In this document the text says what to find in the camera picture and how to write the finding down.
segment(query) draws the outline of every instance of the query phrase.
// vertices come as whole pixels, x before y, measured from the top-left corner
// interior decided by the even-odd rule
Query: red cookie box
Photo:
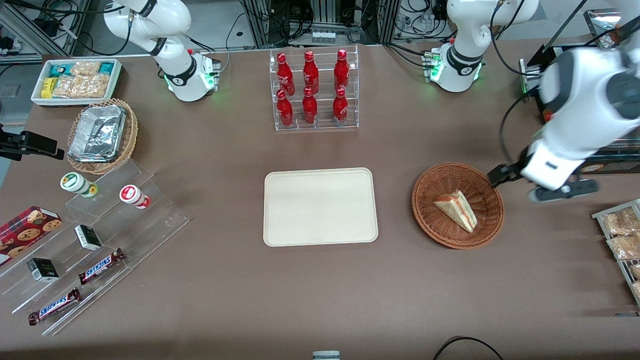
[[[0,266],[62,224],[52,211],[31,206],[0,227]]]

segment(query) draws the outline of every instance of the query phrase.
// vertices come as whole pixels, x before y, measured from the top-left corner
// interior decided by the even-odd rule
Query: sandwich slice
[[[476,227],[478,220],[476,214],[471,210],[467,198],[460,190],[450,195],[438,196],[433,204],[442,210],[448,217],[452,218],[456,224],[460,225],[464,230],[472,233]]]

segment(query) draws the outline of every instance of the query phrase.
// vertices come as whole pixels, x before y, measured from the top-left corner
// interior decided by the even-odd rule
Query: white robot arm
[[[104,14],[107,28],[149,52],[178,99],[196,101],[215,90],[218,73],[212,60],[189,53],[178,38],[191,26],[191,14],[182,1],[118,0],[105,10],[120,5],[124,8]]]
[[[538,0],[449,0],[447,14],[458,27],[458,34],[453,44],[432,50],[435,59],[431,60],[434,69],[429,80],[450,92],[465,91],[480,71],[482,57],[491,44],[492,16],[494,26],[507,25],[511,19],[519,24],[529,20],[537,9]]]
[[[493,184],[508,172],[515,177],[507,181],[524,177],[540,185],[530,193],[536,202],[598,190],[593,180],[567,180],[600,148],[640,125],[640,1],[623,1],[618,8],[627,18],[633,14],[618,30],[630,37],[615,49],[570,49],[545,69],[539,94],[550,120],[518,163],[488,174]]]

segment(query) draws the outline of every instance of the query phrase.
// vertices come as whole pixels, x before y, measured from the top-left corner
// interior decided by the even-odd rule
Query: wicker basket
[[[67,160],[69,160],[71,166],[73,166],[74,169],[82,172],[89,172],[95,175],[102,175],[112,168],[115,168],[122,162],[127,161],[131,157],[133,149],[136,147],[136,137],[138,136],[138,119],[136,118],[136,114],[133,113],[131,107],[126,102],[118,99],[109,99],[107,101],[96,102],[95,104],[89,105],[89,108],[97,108],[100,106],[109,105],[118,105],[127,110],[127,120],[125,121],[124,135],[122,137],[122,142],[120,143],[120,155],[114,162],[111,163],[81,163],[79,161],[71,160],[67,156]],[[73,141],[76,134],[76,128],[78,126],[78,122],[80,121],[81,115],[82,113],[78,114],[74,125],[71,127],[71,132],[69,133],[69,138],[67,141],[67,145],[69,147],[71,146],[71,141]]]
[[[478,223],[468,233],[438,209],[433,200],[462,191],[476,214]],[[413,214],[422,230],[432,239],[454,249],[473,249],[486,245],[498,235],[504,220],[504,205],[498,190],[486,175],[460,163],[442,163],[418,177],[411,197]]]

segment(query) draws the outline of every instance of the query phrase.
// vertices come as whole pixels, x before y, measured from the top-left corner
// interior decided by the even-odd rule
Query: coca-cola bottle
[[[314,125],[318,117],[318,103],[311,86],[305,87],[305,98],[302,99],[302,108],[305,110],[305,122]]]
[[[344,98],[344,88],[340,87],[335,92],[333,100],[333,123],[336,126],[344,126],[347,122],[347,99]]]
[[[305,86],[309,86],[314,95],[317,94],[320,91],[320,77],[313,51],[305,51],[305,68],[302,70],[302,74],[305,77]]]
[[[278,91],[276,92],[276,96],[278,97],[276,107],[278,108],[278,116],[280,117],[282,126],[292,127],[293,107],[291,106],[291,101],[287,99],[287,94],[282,89],[278,89]]]
[[[335,90],[342,86],[344,88],[349,85],[349,63],[347,63],[347,51],[345,49],[338,50],[338,61],[333,68],[333,79]]]
[[[278,82],[280,88],[287,93],[287,96],[293,96],[296,93],[296,87],[293,85],[293,71],[287,64],[287,57],[280,53],[276,57],[278,59]]]

